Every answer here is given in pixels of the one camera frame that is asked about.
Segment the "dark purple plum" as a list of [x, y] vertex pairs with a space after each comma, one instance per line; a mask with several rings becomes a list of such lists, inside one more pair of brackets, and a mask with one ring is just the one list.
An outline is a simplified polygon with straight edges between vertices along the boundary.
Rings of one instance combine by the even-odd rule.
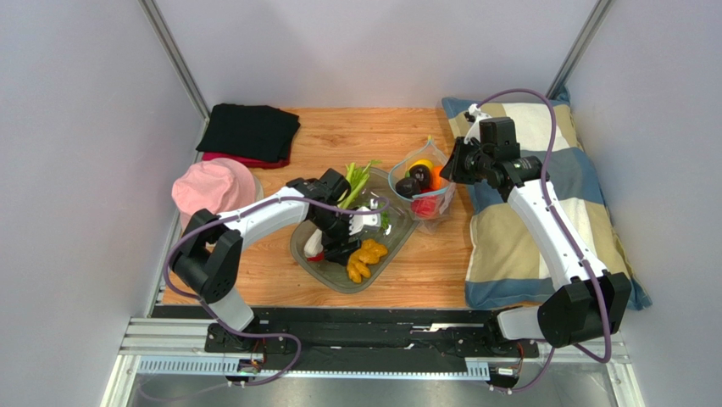
[[412, 171], [408, 173], [408, 177], [415, 179], [419, 183], [419, 188], [421, 190], [429, 189], [430, 171], [428, 171], [424, 166], [419, 165], [413, 168]]

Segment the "dark mangosteen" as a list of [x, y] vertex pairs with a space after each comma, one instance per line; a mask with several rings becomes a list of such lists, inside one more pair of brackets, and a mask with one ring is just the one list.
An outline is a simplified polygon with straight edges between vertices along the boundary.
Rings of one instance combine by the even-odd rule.
[[402, 198], [412, 199], [421, 194], [421, 185], [415, 177], [404, 177], [395, 184], [395, 192]]

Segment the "red apple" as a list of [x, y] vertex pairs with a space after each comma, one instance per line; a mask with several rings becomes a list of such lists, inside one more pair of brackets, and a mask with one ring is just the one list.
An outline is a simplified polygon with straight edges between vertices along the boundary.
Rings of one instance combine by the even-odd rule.
[[439, 215], [441, 203], [439, 194], [418, 197], [410, 204], [410, 209], [418, 220], [431, 220]]

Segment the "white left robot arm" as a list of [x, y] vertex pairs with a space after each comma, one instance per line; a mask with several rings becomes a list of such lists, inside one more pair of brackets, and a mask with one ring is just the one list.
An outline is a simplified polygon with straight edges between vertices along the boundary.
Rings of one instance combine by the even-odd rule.
[[222, 215], [200, 209], [170, 250], [164, 279], [176, 275], [190, 288], [189, 297], [205, 305], [213, 318], [242, 332], [254, 318], [236, 289], [242, 252], [257, 240], [306, 220], [344, 248], [350, 246], [351, 222], [359, 214], [337, 206], [350, 192], [349, 181], [328, 169], [319, 179], [297, 178], [263, 200]]

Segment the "ginger root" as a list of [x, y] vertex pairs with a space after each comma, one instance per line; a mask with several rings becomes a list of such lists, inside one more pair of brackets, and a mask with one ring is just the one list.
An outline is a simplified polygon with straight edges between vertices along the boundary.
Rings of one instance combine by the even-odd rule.
[[362, 283], [364, 278], [371, 278], [369, 267], [377, 265], [388, 253], [386, 245], [378, 243], [374, 239], [364, 240], [361, 247], [349, 257], [346, 265], [347, 277], [357, 284]]

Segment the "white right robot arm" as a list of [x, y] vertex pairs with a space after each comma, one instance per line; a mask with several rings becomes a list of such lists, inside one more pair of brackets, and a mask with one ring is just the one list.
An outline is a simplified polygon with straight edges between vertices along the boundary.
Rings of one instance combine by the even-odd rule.
[[457, 137], [443, 178], [471, 185], [486, 181], [523, 221], [541, 252], [554, 293], [536, 307], [497, 313], [496, 328], [507, 340], [545, 341], [554, 348], [583, 348], [604, 341], [612, 353], [632, 291], [630, 278], [611, 272], [573, 227], [547, 173], [547, 160], [522, 156], [515, 124], [509, 117], [472, 119], [466, 136]]

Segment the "clear zip top bag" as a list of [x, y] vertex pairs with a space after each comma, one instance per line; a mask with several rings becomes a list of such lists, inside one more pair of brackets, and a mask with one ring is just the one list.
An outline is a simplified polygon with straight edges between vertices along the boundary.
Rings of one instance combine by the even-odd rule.
[[[416, 160], [418, 159], [429, 159], [431, 160], [435, 166], [440, 165], [444, 166], [447, 161], [448, 157], [446, 154], [444, 154], [439, 147], [434, 142], [434, 139], [432, 136], [428, 136], [427, 140], [423, 147], [420, 147], [418, 149], [415, 149], [411, 153], [409, 153], [402, 161], [397, 163], [392, 170], [390, 171], [390, 174], [387, 176], [387, 181], [389, 184], [389, 187], [392, 189], [392, 192], [395, 192], [395, 184], [404, 177], [408, 177], [408, 167]], [[413, 219], [419, 222], [419, 228], [422, 232], [427, 234], [432, 234], [436, 232], [436, 229], [438, 226], [450, 216], [450, 210], [451, 210], [451, 203], [454, 198], [456, 191], [456, 187], [454, 184], [452, 184], [450, 181], [447, 181], [447, 185], [438, 191], [432, 191], [430, 189], [427, 190], [421, 190], [421, 194], [414, 196], [412, 199], [406, 199], [402, 198], [399, 195], [396, 194], [397, 198], [400, 198], [402, 203], [405, 205], [405, 208], [410, 212]], [[425, 197], [430, 195], [436, 195], [439, 194], [442, 196], [442, 203], [440, 207], [440, 213], [435, 219], [431, 220], [418, 220], [414, 214], [412, 213], [410, 209], [410, 204], [418, 197]]]

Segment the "orange fruit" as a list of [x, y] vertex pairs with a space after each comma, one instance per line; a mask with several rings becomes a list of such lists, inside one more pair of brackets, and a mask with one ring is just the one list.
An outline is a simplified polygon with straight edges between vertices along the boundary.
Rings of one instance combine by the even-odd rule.
[[447, 185], [447, 180], [441, 177], [442, 169], [442, 166], [437, 165], [430, 170], [430, 190], [438, 191], [443, 189]]

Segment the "yellow lemon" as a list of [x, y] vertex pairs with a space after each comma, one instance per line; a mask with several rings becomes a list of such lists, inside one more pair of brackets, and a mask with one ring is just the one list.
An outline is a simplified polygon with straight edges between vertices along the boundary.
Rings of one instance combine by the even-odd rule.
[[411, 172], [413, 168], [419, 165], [424, 166], [428, 171], [432, 171], [435, 166], [434, 163], [429, 159], [418, 159], [408, 167], [408, 172]]

